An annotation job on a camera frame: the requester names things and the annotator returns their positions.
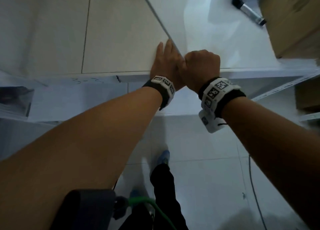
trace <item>blue shoe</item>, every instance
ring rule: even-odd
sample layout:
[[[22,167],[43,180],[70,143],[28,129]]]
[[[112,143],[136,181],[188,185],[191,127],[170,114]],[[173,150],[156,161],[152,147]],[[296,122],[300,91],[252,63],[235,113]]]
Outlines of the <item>blue shoe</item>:
[[[139,192],[139,190],[137,190],[137,189],[132,189],[132,191],[130,192],[130,198],[133,198],[133,197],[139,197],[139,196],[141,196],[141,194],[140,194],[140,192]]]
[[[165,150],[165,151],[163,151],[162,154],[158,157],[157,165],[160,165],[160,164],[166,164],[166,165],[168,165],[168,164],[169,164],[169,159],[170,159],[170,151]]]

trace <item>fist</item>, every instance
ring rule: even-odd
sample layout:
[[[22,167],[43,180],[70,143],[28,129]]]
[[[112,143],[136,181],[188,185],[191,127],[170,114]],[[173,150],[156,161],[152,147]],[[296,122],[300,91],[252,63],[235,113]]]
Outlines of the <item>fist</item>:
[[[174,84],[176,91],[185,86],[182,81],[178,66],[181,64],[182,57],[169,39],[163,51],[163,43],[159,43],[157,53],[153,62],[150,79],[156,75],[168,78]]]
[[[207,50],[192,51],[181,59],[179,73],[186,86],[198,93],[210,79],[220,75],[220,56]]]

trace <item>silver marker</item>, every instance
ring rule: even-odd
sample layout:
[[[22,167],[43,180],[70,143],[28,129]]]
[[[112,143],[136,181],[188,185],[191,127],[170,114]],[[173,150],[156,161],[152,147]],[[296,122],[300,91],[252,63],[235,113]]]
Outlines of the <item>silver marker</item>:
[[[247,6],[242,0],[232,0],[232,5],[237,9],[242,10],[251,20],[257,23],[260,26],[266,24],[266,20],[256,13],[253,9]]]

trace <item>black trousers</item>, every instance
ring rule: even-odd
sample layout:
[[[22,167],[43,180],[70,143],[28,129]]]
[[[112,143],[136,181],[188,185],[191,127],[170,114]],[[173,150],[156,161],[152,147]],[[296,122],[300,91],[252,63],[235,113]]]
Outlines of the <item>black trousers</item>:
[[[166,164],[158,165],[152,172],[150,181],[154,187],[155,199],[158,207],[170,218],[177,230],[188,230],[186,220],[182,216],[181,207],[176,200],[173,175]],[[134,207],[132,213],[119,230],[140,229],[140,230],[172,229],[170,224],[156,212],[155,220],[152,221],[144,204]]]

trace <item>forearm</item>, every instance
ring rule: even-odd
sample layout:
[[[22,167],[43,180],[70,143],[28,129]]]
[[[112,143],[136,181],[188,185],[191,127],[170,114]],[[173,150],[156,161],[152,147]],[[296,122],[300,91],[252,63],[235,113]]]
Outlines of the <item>forearm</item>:
[[[244,97],[231,100],[222,117],[289,204],[314,226],[320,138]]]
[[[111,188],[161,102],[157,90],[141,88],[62,123],[1,162],[1,225],[48,228],[70,190]]]

